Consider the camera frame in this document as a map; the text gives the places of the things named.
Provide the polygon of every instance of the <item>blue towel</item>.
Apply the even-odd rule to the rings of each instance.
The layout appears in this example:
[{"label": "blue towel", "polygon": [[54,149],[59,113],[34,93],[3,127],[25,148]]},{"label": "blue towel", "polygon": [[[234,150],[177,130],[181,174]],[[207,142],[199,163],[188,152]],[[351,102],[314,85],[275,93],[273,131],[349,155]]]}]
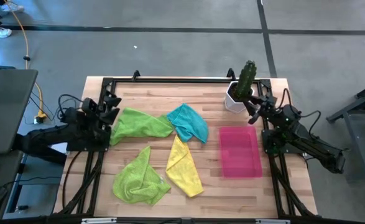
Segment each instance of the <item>blue towel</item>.
[{"label": "blue towel", "polygon": [[207,123],[186,103],[171,111],[167,118],[175,126],[181,141],[187,142],[192,136],[196,136],[203,144],[206,144],[208,138]]}]

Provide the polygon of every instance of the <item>potted plant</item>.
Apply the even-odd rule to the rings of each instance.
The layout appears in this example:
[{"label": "potted plant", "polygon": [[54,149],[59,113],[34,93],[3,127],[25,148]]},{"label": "potted plant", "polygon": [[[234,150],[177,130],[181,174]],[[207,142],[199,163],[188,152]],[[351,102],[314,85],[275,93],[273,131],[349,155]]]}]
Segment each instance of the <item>potted plant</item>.
[{"label": "potted plant", "polygon": [[240,113],[246,109],[243,100],[254,94],[251,84],[257,74],[256,64],[247,61],[239,76],[239,81],[232,81],[226,90],[225,108],[233,113]]}]

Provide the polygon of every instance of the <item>gray concrete floor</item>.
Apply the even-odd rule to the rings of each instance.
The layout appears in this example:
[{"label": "gray concrete floor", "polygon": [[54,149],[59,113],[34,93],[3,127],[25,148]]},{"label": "gray concrete floor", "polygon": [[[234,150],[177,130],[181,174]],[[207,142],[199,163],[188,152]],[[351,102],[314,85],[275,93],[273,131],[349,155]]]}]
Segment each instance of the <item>gray concrete floor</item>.
[{"label": "gray concrete floor", "polygon": [[[16,2],[26,6],[20,17],[27,25],[261,28],[255,0]],[[361,0],[264,0],[264,9],[271,29],[365,30]],[[3,21],[15,24],[11,16]],[[80,96],[88,75],[132,75],[138,69],[142,75],[223,77],[229,67],[238,71],[251,59],[257,63],[258,77],[270,77],[262,34],[28,31],[27,35],[30,67],[39,71],[37,81],[52,111],[60,94]],[[325,117],[365,88],[365,36],[271,35],[270,41],[277,76],[288,79],[293,103],[303,113],[323,113],[313,132],[335,146],[350,147],[345,124],[328,124]],[[19,31],[0,39],[0,65],[24,68],[24,50]],[[25,112],[28,123],[36,112],[30,103]],[[314,119],[302,123],[309,127]],[[36,128],[22,122],[19,131]],[[329,173],[315,160],[309,161],[309,172],[320,215],[365,222],[365,184],[348,184],[343,175]],[[49,213],[48,208],[42,211]]]}]

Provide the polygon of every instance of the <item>yellow towel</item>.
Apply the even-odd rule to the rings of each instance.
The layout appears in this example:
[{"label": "yellow towel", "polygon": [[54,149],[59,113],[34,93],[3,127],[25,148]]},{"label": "yellow towel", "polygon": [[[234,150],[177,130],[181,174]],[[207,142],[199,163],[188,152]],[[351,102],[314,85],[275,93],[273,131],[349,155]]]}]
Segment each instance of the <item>yellow towel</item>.
[{"label": "yellow towel", "polygon": [[174,143],[172,144],[165,172],[170,180],[189,197],[203,192],[199,174],[190,154],[188,144],[181,142],[178,135],[175,136]]}]

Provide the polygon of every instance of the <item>white pot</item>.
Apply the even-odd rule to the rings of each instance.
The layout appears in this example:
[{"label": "white pot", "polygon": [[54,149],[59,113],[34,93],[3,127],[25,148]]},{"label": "white pot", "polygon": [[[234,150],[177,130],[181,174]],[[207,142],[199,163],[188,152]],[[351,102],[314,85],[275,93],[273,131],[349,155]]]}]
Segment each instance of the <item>white pot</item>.
[{"label": "white pot", "polygon": [[229,95],[228,90],[231,88],[231,86],[235,83],[238,83],[238,81],[233,81],[229,84],[228,89],[226,89],[225,94],[225,108],[229,111],[232,111],[233,113],[240,113],[246,109],[244,104],[242,102],[235,102],[232,97]]}]

